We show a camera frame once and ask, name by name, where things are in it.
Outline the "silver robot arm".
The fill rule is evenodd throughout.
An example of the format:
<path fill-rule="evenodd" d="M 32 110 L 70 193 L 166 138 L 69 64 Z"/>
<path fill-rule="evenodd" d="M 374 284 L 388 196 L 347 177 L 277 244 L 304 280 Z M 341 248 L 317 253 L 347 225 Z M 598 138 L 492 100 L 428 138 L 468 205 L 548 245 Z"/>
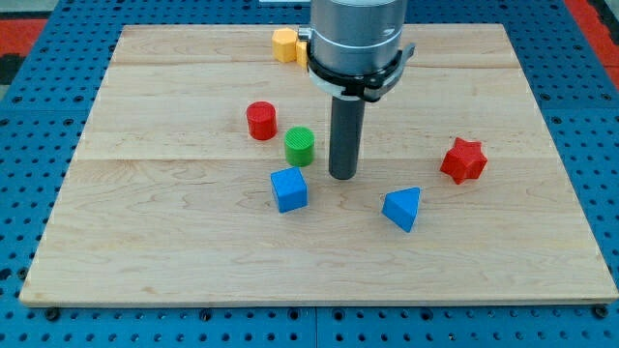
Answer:
<path fill-rule="evenodd" d="M 357 172 L 366 104 L 399 82 L 415 45 L 400 46 L 406 0 L 314 0 L 310 22 L 298 29 L 308 45 L 311 81 L 332 97 L 329 173 Z"/>

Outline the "black clamp ring mount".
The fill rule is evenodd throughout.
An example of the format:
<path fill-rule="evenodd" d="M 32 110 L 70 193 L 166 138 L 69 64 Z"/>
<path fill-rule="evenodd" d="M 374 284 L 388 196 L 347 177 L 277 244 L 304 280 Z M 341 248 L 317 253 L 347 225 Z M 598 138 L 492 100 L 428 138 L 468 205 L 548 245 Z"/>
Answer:
<path fill-rule="evenodd" d="M 378 102 L 401 79 L 407 61 L 413 57 L 416 45 L 399 49 L 385 68 L 373 73 L 344 74 L 322 66 L 310 53 L 310 45 L 318 32 L 309 26 L 298 29 L 300 43 L 307 45 L 307 70 L 310 80 L 323 92 L 346 102 Z"/>

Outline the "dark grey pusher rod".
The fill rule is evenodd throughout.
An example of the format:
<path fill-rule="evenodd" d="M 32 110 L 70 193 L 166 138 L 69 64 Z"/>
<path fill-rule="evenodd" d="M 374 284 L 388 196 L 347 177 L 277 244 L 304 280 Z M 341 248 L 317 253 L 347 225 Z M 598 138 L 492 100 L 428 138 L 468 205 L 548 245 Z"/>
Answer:
<path fill-rule="evenodd" d="M 338 180 L 349 180 L 357 171 L 365 102 L 332 97 L 329 143 L 329 172 Z"/>

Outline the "yellow block behind arm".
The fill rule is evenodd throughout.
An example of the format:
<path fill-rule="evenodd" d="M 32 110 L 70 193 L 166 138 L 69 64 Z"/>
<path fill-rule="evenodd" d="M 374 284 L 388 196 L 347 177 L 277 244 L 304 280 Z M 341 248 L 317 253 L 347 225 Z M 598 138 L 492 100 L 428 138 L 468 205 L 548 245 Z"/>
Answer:
<path fill-rule="evenodd" d="M 308 68 L 308 43 L 304 41 L 297 41 L 295 45 L 296 49 L 296 63 L 304 70 Z"/>

